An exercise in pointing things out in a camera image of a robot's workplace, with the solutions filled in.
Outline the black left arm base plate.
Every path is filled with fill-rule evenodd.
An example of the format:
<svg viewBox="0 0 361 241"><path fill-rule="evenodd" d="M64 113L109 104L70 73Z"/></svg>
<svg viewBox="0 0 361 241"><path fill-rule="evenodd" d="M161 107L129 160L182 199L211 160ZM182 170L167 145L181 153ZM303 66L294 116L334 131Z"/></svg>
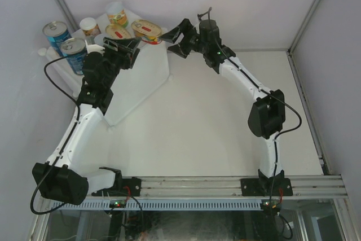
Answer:
<svg viewBox="0 0 361 241"><path fill-rule="evenodd" d="M139 196L142 188L140 178L122 178L116 179L112 187L93 192L92 196Z"/></svg>

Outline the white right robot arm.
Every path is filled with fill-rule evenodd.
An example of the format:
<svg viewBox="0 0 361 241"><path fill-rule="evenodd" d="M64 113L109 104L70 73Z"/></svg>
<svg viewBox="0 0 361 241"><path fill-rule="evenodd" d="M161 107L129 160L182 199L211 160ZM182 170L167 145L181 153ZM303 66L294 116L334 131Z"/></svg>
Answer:
<svg viewBox="0 0 361 241"><path fill-rule="evenodd" d="M222 44L215 20L202 20L196 27L188 19L161 39L170 43L170 52L182 58L191 51L198 52L208 67L238 87L249 99L250 113L248 127L262 140L259 147L261 162L258 170L259 189L265 195L272 195L279 189L284 177L279 165L279 140L277 136L285 121L284 94L281 90L271 91L264 87L240 62L229 47Z"/></svg>

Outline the dark blue tall can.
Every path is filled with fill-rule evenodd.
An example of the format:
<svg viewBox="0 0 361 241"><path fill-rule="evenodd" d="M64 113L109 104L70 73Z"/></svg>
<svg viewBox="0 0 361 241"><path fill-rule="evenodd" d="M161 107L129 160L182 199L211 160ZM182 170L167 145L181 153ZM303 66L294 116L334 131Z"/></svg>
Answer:
<svg viewBox="0 0 361 241"><path fill-rule="evenodd" d="M83 60L87 54L85 40L70 38L61 44L60 50L67 59L72 71L76 75L83 75Z"/></svg>

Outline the yellow can with plastic lid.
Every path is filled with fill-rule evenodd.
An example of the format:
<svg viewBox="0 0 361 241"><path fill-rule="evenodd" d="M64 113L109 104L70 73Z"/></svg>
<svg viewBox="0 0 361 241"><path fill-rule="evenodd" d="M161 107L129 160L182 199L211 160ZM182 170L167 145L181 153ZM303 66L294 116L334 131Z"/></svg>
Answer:
<svg viewBox="0 0 361 241"><path fill-rule="evenodd" d="M95 36L94 37L95 44L97 44L99 46L103 46L104 45L104 38L105 38L105 34L99 34L99 35Z"/></svg>

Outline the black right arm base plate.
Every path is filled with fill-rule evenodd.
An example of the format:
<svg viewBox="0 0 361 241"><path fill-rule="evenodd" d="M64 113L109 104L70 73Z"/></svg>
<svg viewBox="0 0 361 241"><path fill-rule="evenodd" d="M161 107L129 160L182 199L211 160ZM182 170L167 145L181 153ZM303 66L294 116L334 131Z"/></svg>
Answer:
<svg viewBox="0 0 361 241"><path fill-rule="evenodd" d="M293 196L289 178L265 181L260 178L242 178L240 180L242 196Z"/></svg>

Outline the green can with plastic lid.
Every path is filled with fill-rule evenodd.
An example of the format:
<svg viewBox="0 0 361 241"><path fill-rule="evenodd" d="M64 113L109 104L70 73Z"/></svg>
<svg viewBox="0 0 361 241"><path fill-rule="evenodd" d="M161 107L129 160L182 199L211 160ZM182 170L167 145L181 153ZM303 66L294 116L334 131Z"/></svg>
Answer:
<svg viewBox="0 0 361 241"><path fill-rule="evenodd" d="M106 14L109 21L126 28L129 24L123 3L121 1L113 1L106 5Z"/></svg>

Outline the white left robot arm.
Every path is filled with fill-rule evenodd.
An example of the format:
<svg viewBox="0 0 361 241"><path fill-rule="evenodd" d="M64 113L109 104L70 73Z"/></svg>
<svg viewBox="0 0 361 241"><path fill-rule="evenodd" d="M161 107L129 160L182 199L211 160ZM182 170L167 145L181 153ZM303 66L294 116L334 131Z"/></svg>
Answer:
<svg viewBox="0 0 361 241"><path fill-rule="evenodd" d="M73 118L55 151L45 163L32 169L37 184L35 194L62 205L81 204L88 194L105 190L112 196L124 188L122 173L106 166L81 175L82 153L93 130L101 122L113 98L111 87L120 70L131 69L140 52L140 38L104 38L104 47L86 54L83 79Z"/></svg>

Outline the light blue labelled can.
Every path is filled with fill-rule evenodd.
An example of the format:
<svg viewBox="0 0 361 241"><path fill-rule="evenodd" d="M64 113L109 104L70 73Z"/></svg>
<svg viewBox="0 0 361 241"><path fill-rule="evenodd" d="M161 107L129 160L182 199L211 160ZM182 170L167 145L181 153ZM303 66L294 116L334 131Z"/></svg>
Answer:
<svg viewBox="0 0 361 241"><path fill-rule="evenodd" d="M72 38L70 35L67 25L62 21L53 21L46 24L43 27L43 34L47 37L51 47L59 54L63 56L61 52L61 44Z"/></svg>

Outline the pink portrait labelled can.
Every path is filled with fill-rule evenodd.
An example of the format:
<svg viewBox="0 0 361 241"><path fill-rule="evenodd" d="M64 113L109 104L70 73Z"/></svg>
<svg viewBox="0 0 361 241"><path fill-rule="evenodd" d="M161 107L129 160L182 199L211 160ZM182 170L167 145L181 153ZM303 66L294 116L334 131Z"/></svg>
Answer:
<svg viewBox="0 0 361 241"><path fill-rule="evenodd" d="M82 19L79 23L81 30L85 36L93 36L101 34L100 28L96 20L92 17L86 17Z"/></svg>

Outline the red sardine tin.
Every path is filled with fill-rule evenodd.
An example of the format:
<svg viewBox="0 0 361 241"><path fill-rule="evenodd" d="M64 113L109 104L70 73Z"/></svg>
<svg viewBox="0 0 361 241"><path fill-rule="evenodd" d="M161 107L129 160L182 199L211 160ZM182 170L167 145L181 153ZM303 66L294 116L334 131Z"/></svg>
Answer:
<svg viewBox="0 0 361 241"><path fill-rule="evenodd" d="M132 22L131 28L136 37L140 37L143 42L158 45L162 42L162 29L160 26L147 21L147 20L136 20Z"/></svg>
<svg viewBox="0 0 361 241"><path fill-rule="evenodd" d="M105 28L105 33L113 40L131 39L131 34L119 24L109 24Z"/></svg>

